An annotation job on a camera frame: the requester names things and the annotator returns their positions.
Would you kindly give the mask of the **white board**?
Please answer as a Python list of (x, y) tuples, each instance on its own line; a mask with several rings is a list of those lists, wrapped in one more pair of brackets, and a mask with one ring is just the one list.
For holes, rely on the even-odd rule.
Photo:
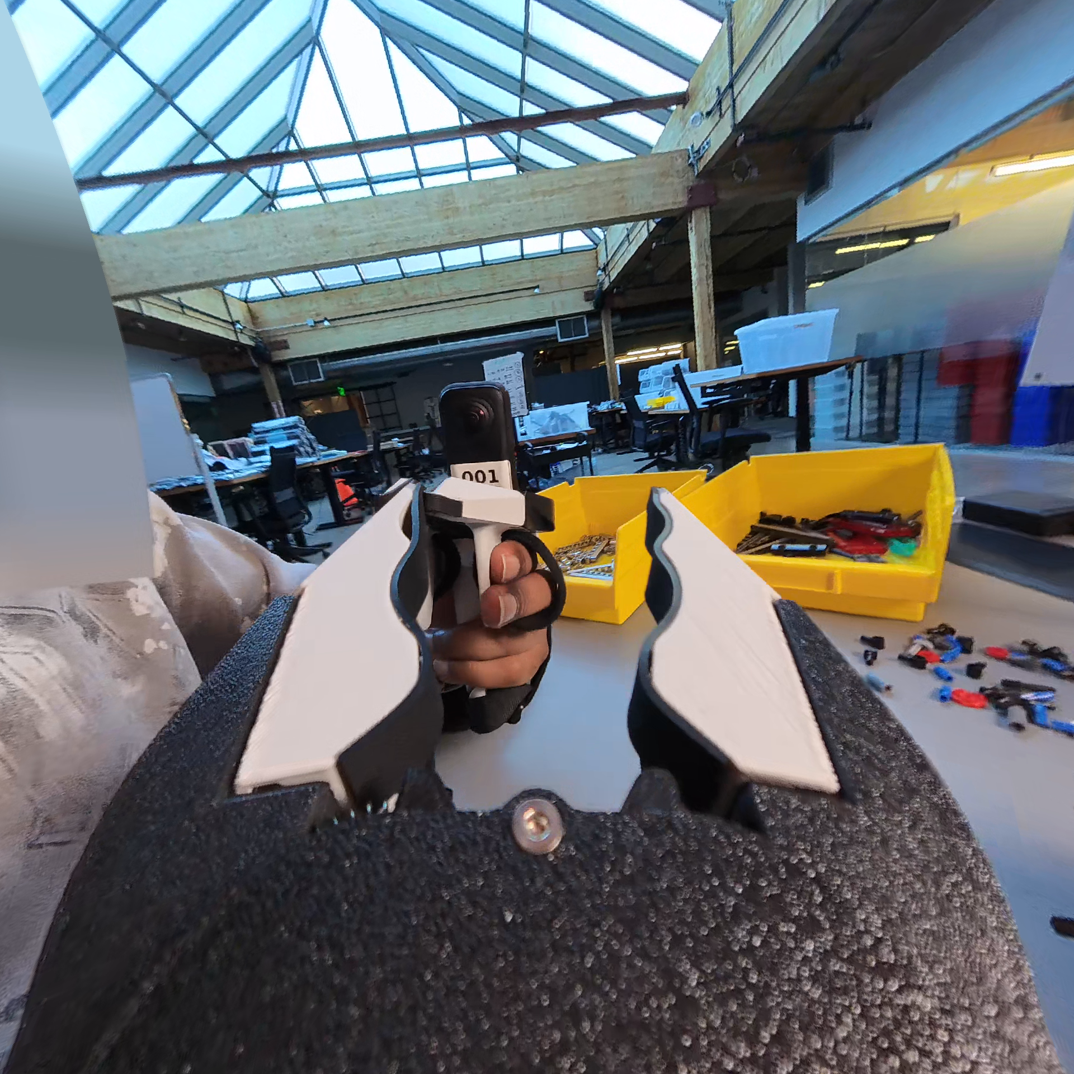
[[(139, 391), (137, 413), (149, 484), (194, 474), (207, 478), (211, 471), (203, 442), (192, 433), (182, 411), (171, 376), (162, 373), (147, 378)], [(218, 493), (209, 491), (208, 499), (216, 522), (227, 527), (228, 519)]]

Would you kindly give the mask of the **grey desk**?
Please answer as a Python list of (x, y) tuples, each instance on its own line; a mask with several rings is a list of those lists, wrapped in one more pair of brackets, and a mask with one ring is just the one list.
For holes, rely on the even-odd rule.
[[(940, 620), (979, 643), (1010, 634), (1072, 644), (1072, 603), (948, 566)], [(516, 726), (459, 734), (437, 767), (467, 809), (541, 787), (572, 808), (621, 806), (639, 771), (626, 712), (639, 609), (621, 627), (566, 620), (534, 702)], [(687, 1032), (721, 1072), (1072, 1072), (1072, 744), (1004, 731), (926, 697), (906, 669), (882, 670), (883, 703), (857, 671), (824, 686), (851, 714), (870, 781), (858, 801), (824, 801), (759, 837), (787, 866), (792, 902), (765, 919), (780, 937), (774, 983), (748, 985), (756, 1046), (716, 1058), (723, 1029)], [(705, 1045), (701, 1036), (707, 1034)]]

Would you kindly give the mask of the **white storage tub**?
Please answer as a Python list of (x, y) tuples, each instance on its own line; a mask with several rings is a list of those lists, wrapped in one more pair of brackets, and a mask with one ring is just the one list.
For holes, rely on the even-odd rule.
[(837, 308), (767, 318), (737, 330), (745, 375), (825, 364), (830, 359)]

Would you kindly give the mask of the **background desk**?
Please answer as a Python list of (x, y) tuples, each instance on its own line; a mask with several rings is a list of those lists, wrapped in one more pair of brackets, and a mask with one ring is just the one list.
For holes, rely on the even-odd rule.
[[(297, 471), (313, 471), (320, 476), (326, 490), (326, 499), (332, 511), (332, 522), (321, 523), (317, 529), (338, 529), (355, 525), (355, 522), (348, 520), (345, 508), (342, 504), (340, 494), (335, 487), (335, 479), (331, 477), (334, 468), (340, 467), (348, 461), (357, 461), (374, 455), (369, 448), (345, 452), (340, 450), (329, 450), (316, 458), (296, 459)], [(166, 478), (162, 481), (154, 482), (149, 489), (162, 497), (177, 497), (183, 495), (205, 494), (209, 491), (219, 492), (221, 490), (231, 491), (240, 487), (250, 487), (250, 484), (264, 483), (267, 481), (267, 466), (253, 466), (241, 469), (240, 471), (227, 471), (221, 477), (209, 474), (205, 477), (178, 477)]]
[(687, 406), (700, 409), (715, 409), (723, 412), (727, 408), (738, 417), (755, 400), (748, 391), (765, 389), (773, 384), (795, 384), (797, 388), (796, 416), (794, 418), (795, 451), (810, 452), (813, 439), (812, 383), (823, 375), (834, 371), (850, 371), (863, 363), (865, 355), (850, 355), (841, 359), (783, 364), (772, 369), (743, 368), (737, 375), (725, 375), (722, 371), (701, 371), (683, 376), (676, 369), (679, 395)]

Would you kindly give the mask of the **black office chair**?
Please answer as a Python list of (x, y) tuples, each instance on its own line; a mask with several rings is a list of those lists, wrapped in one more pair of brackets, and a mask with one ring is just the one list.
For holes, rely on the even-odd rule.
[(313, 517), (297, 487), (297, 455), (292, 447), (270, 448), (262, 518), (266, 545), (288, 562), (307, 562), (313, 555), (326, 558), (329, 545), (308, 545), (305, 526)]
[(741, 400), (730, 397), (703, 407), (693, 395), (682, 371), (676, 368), (672, 376), (690, 415), (679, 437), (681, 462), (722, 473), (745, 461), (752, 448), (771, 442), (767, 432), (732, 426), (731, 419), (738, 416)]

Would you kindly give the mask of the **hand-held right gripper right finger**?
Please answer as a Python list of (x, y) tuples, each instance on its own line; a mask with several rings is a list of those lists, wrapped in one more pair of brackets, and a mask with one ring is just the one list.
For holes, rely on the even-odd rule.
[(627, 712), (642, 770), (666, 772), (683, 804), (709, 815), (745, 812), (755, 787), (839, 797), (774, 590), (663, 488), (645, 545), (654, 626)]

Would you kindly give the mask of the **person's left hand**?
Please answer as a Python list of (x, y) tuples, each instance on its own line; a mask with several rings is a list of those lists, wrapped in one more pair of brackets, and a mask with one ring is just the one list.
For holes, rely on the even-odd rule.
[(460, 623), (454, 600), (445, 594), (433, 606), (429, 644), (438, 681), (471, 690), (523, 686), (549, 656), (547, 632), (516, 629), (517, 621), (545, 611), (552, 590), (529, 550), (504, 541), (490, 556), (490, 586), (476, 619)]

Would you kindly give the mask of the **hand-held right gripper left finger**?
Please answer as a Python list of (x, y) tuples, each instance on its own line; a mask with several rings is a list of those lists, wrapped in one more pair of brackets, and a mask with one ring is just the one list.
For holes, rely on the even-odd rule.
[(425, 632), (435, 584), (405, 482), (303, 583), (234, 779), (237, 795), (325, 783), (378, 810), (432, 761), (444, 719)]

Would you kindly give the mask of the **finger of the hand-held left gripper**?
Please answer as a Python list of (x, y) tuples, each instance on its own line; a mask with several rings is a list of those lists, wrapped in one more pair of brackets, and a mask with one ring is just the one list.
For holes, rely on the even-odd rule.
[(429, 516), (465, 525), (499, 525), (511, 529), (526, 521), (522, 493), (503, 489), (439, 489), (424, 494)]

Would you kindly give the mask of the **pile of brown brick parts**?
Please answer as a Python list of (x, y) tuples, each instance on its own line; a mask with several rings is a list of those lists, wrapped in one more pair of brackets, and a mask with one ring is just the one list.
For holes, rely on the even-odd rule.
[(566, 578), (610, 583), (614, 577), (616, 546), (613, 534), (585, 535), (554, 550), (553, 555)]

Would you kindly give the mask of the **pile of dark brick parts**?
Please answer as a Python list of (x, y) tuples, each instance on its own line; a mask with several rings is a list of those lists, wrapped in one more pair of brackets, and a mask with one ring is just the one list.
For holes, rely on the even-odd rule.
[(734, 551), (739, 555), (781, 558), (848, 558), (884, 565), (894, 558), (911, 558), (920, 546), (924, 512), (899, 514), (843, 510), (810, 519), (761, 512)]

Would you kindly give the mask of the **person's grey printed sweatshirt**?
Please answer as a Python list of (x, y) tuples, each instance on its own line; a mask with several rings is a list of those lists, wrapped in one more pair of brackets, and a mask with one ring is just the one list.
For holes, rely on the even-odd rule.
[(2, 604), (2, 1047), (104, 807), (200, 681), (148, 579)]

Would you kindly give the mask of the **red plastic bin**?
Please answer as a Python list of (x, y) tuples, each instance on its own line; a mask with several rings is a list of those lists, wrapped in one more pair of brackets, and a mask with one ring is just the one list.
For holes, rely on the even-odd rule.
[(967, 342), (939, 352), (938, 384), (970, 391), (969, 442), (1005, 446), (1021, 367), (1017, 340)]

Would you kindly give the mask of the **blue plastic bin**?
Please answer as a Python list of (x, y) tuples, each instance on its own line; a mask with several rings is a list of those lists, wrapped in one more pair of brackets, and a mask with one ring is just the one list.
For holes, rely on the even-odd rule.
[(1010, 445), (1047, 447), (1073, 441), (1073, 387), (1019, 387), (1013, 397)]

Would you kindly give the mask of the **scatter of small mixed parts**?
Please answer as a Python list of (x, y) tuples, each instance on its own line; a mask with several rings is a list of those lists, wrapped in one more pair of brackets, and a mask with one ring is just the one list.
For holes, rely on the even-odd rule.
[(1073, 737), (1072, 654), (1060, 645), (986, 644), (945, 622), (902, 641), (861, 634), (856, 644), (866, 685), (903, 715), (920, 703), (977, 713), (1010, 732)]

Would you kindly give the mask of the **grey drawer cabinet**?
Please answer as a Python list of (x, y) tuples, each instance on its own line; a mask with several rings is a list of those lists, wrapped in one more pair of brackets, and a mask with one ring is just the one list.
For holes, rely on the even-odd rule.
[(866, 359), (818, 377), (812, 432), (821, 441), (948, 441), (958, 423), (958, 390), (939, 383), (940, 351)]

